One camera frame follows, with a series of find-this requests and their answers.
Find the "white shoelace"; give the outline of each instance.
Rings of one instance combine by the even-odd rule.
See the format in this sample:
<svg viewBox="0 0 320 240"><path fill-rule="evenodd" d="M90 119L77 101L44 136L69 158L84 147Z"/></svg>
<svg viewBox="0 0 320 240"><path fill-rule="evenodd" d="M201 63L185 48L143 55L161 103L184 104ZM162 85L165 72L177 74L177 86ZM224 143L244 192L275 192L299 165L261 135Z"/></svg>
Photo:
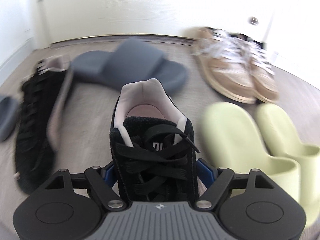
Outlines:
<svg viewBox="0 0 320 240"><path fill-rule="evenodd" d="M248 43L248 57L253 58L253 63L267 71L269 74L274 75L275 73L271 69L271 65L268 63L266 51L262 49L257 43L251 41Z"/></svg>
<svg viewBox="0 0 320 240"><path fill-rule="evenodd" d="M223 37L217 42L211 42L209 39L200 39L199 43L202 48L194 55L208 54L208 56L217 59L223 57L225 62L245 64L245 60L241 56L241 42L241 39L235 37Z"/></svg>

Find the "brown shoe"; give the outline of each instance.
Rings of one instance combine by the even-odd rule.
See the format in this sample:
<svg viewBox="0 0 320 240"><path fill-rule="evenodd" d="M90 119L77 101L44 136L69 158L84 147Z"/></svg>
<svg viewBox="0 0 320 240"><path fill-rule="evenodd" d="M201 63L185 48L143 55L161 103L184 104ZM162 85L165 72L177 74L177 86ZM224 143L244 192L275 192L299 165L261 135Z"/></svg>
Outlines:
<svg viewBox="0 0 320 240"><path fill-rule="evenodd" d="M201 28L194 44L202 76L222 95L238 102L253 104L254 88L243 58L243 40L226 31Z"/></svg>
<svg viewBox="0 0 320 240"><path fill-rule="evenodd" d="M245 41L248 48L249 67L251 68L252 82L257 99L274 103L278 100L279 92L274 80L274 72L266 58L266 51L262 44L255 41Z"/></svg>

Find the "gray gripper base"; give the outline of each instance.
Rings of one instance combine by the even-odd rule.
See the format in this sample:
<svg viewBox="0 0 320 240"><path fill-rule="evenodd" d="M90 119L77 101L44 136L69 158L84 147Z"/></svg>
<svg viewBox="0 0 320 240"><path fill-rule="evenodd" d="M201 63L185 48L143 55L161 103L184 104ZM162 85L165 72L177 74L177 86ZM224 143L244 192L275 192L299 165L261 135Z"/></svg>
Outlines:
<svg viewBox="0 0 320 240"><path fill-rule="evenodd" d="M190 208L188 202L133 202L108 214L85 240L236 240L214 215Z"/></svg>

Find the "black shoelace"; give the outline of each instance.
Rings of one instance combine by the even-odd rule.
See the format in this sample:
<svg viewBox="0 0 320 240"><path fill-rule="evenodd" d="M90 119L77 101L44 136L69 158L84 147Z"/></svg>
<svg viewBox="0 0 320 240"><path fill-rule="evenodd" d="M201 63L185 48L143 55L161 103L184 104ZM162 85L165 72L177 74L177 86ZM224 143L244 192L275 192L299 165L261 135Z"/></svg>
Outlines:
<svg viewBox="0 0 320 240"><path fill-rule="evenodd" d="M182 140L172 145L175 134ZM151 140L158 136L165 136L164 148L156 151ZM190 138L172 125L159 124L145 132L143 142L139 137L131 139L134 147L117 143L116 149L119 155L128 158L126 172L136 174L141 182L133 185L135 194L146 195L149 201L154 202L187 200L183 185L190 171L180 166L187 164L190 148L199 152Z"/></svg>
<svg viewBox="0 0 320 240"><path fill-rule="evenodd" d="M40 99L39 92L42 91L43 81L47 78L46 75L40 75L42 65L43 61L39 61L33 77L24 82L21 87L24 92L24 100L21 108L20 139L29 139L33 136L33 127L36 123L35 115L38 109L37 103Z"/></svg>

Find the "light wood floor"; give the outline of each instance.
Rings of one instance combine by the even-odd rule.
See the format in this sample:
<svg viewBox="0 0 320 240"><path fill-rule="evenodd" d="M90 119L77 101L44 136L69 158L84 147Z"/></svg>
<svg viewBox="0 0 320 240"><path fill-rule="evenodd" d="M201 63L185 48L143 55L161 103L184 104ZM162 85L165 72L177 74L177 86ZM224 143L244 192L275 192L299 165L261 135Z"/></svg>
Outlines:
<svg viewBox="0 0 320 240"><path fill-rule="evenodd" d="M5 81L0 87L0 93L20 99L20 82L33 71L33 66L38 60L61 54L68 54L72 60L90 50L113 51L124 38L126 37L68 41L36 50ZM202 150L198 157L205 158L199 133L200 119L205 107L218 101L236 102L216 93L201 78L196 60L190 54L190 40L149 36L141 38L165 51L168 59L182 63L188 68L187 84L172 99L180 111L192 121L195 143ZM302 141L320 145L320 91L281 69L275 68L275 72L280 91L278 105L292 118ZM62 145L54 170L68 168L71 173L78 173L94 165L104 166L111 161L108 134L112 110L118 96L118 91L100 85L76 85L63 114ZM237 104L250 114L256 108L256 105ZM15 136L16 131L9 139L0 143L0 221L12 232L13 212L27 197L19 190L13 178Z"/></svg>

